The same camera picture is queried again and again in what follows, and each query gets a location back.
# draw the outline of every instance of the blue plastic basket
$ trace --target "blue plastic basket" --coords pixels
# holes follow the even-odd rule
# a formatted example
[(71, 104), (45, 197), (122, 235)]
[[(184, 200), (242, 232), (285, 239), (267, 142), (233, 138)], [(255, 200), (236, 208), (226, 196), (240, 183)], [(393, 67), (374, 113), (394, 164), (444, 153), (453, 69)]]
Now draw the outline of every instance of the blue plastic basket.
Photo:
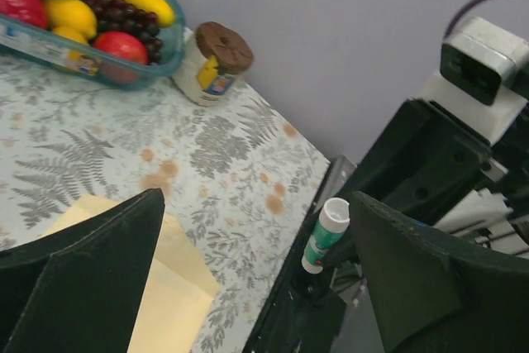
[[(182, 63), (184, 53), (183, 31), (186, 25), (185, 16), (176, 0), (165, 1), (173, 8), (177, 20), (172, 26), (160, 30), (158, 37), (164, 42), (164, 47), (161, 51), (162, 57), (159, 64), (141, 65), (117, 58), (93, 47), (76, 43), (62, 36), (57, 36), (52, 32), (3, 15), (0, 15), (0, 51), (50, 66), (65, 73), (77, 74), (84, 79), (103, 83), (114, 88), (129, 91), (139, 90), (147, 87), (157, 78), (170, 76)], [(58, 52), (64, 55), (68, 54), (70, 50), (78, 51), (83, 55), (100, 61), (101, 66), (97, 69), (95, 75), (58, 66)], [(125, 78), (121, 79), (121, 83), (118, 83), (116, 79), (108, 77), (108, 70), (112, 71), (113, 76), (120, 74)]]

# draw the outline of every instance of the glue stick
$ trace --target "glue stick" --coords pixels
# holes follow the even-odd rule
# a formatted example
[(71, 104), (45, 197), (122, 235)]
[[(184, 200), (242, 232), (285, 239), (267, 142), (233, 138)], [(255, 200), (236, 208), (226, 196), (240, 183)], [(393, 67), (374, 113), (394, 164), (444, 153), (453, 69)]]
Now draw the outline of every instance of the glue stick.
[(323, 204), (301, 259), (301, 265), (308, 273), (318, 274), (323, 270), (323, 256), (340, 240), (348, 226), (349, 203), (343, 198), (329, 198)]

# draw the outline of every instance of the fruit basket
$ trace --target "fruit basket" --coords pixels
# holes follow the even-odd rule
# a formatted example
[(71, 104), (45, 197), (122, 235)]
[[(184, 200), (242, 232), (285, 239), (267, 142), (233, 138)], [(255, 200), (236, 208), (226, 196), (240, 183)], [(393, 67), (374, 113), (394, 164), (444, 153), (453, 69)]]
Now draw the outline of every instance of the fruit basket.
[[(97, 8), (99, 3), (84, 1), (93, 10), (94, 15), (98, 16), (98, 33), (90, 41), (92, 45), (94, 42), (98, 42), (103, 32), (114, 31), (112, 26), (108, 26), (108, 24), (114, 22), (113, 17), (117, 17), (119, 26), (128, 28), (130, 25), (131, 29), (135, 29), (136, 24), (137, 29), (145, 30), (136, 30), (131, 32), (131, 35), (142, 41), (141, 43), (145, 44), (145, 48), (151, 48), (155, 52), (154, 54), (146, 52), (149, 54), (148, 61), (146, 61), (149, 64), (141, 64), (115, 56), (110, 52), (99, 50), (98, 48), (102, 48), (101, 45), (95, 48), (78, 43), (71, 37), (60, 36), (60, 34), (40, 29), (2, 14), (0, 14), (0, 52), (20, 56), (65, 73), (77, 74), (85, 79), (130, 91), (142, 89), (157, 78), (170, 76), (182, 63), (185, 17), (176, 0), (165, 0), (174, 12), (174, 22), (170, 26), (165, 24), (164, 27), (157, 29), (148, 25), (149, 15), (146, 13), (138, 17), (131, 11), (130, 16), (124, 16), (123, 12), (129, 12), (129, 10), (124, 10), (123, 4), (116, 5), (116, 7), (121, 7), (121, 10), (112, 9), (114, 7), (112, 3), (110, 3), (108, 10), (102, 10)], [(136, 13), (143, 12), (137, 8), (135, 10)], [(104, 21), (105, 16), (110, 16), (110, 19)], [(149, 32), (150, 37), (143, 38), (142, 35), (147, 36), (146, 32)]]

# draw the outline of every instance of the green label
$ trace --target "green label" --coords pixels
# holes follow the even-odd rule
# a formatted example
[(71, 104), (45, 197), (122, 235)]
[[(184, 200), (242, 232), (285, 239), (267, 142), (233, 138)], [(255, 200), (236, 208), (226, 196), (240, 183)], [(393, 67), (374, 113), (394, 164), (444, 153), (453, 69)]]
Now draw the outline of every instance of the green label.
[(328, 231), (318, 221), (314, 231), (308, 239), (307, 246), (305, 247), (304, 256), (309, 264), (319, 266), (322, 264), (323, 256), (329, 251), (329, 249), (340, 240), (344, 232), (333, 233)]

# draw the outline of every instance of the leaf pattern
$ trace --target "leaf pattern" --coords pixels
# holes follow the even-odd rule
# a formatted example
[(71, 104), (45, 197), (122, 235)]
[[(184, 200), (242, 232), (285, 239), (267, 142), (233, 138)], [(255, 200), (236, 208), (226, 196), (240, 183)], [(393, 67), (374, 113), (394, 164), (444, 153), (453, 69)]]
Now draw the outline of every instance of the leaf pattern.
[(85, 193), (159, 185), (222, 286), (192, 352), (240, 352), (328, 162), (252, 87), (228, 95), (203, 108), (168, 79), (126, 93), (0, 53), (0, 250)]

